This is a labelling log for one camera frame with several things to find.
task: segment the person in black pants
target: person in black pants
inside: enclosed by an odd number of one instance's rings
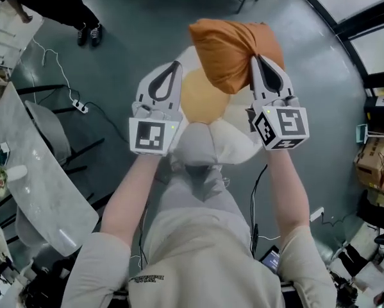
[[[348,256],[345,252],[341,252],[338,257],[351,277],[354,277],[366,264],[369,263],[369,261],[364,259],[350,244],[346,246],[346,251]]]
[[[29,23],[32,17],[24,11],[23,5],[43,17],[75,27],[78,30],[79,46],[86,43],[89,30],[92,46],[96,47],[101,43],[102,25],[82,0],[8,0],[8,2],[24,23]]]
[[[371,204],[367,199],[368,191],[362,193],[357,216],[370,225],[384,229],[384,208]]]

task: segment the black pants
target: black pants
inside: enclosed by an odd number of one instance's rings
[[[360,205],[358,206],[357,216],[370,225],[384,229],[384,208],[371,204],[364,192]]]
[[[346,246],[348,256],[342,252],[338,255],[339,259],[343,263],[345,269],[348,273],[354,277],[357,275],[366,264],[368,260],[364,259],[356,249],[354,249],[350,244]]]
[[[90,29],[99,24],[99,19],[82,0],[18,0],[18,2],[43,17],[73,26],[77,30],[82,29],[84,23]]]

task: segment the forearm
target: forearm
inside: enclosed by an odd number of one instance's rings
[[[25,14],[24,8],[17,0],[8,0],[8,3],[11,5],[13,9],[15,9],[18,15]]]
[[[268,151],[274,209],[282,240],[298,226],[309,225],[310,208],[287,150]]]
[[[122,239],[131,246],[144,211],[160,157],[140,155],[105,207],[101,232]]]

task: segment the electrical outlet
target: electrical outlet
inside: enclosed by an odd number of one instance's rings
[[[323,207],[319,207],[316,211],[314,211],[312,214],[310,214],[310,222],[315,221],[323,213],[324,213],[324,208]]]
[[[74,102],[72,103],[72,105],[73,105],[74,107],[76,107],[76,109],[77,109],[78,111],[80,111],[81,113],[86,114],[87,112],[89,112],[88,107],[85,106],[83,103],[81,103],[80,101],[78,101],[78,100],[76,100],[76,99],[74,100]]]

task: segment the marble tabletop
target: marble tabletop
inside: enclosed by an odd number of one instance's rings
[[[53,157],[12,83],[0,101],[0,143],[10,149],[7,168],[24,164],[28,174],[7,186],[27,219],[60,254],[83,244],[99,219]]]

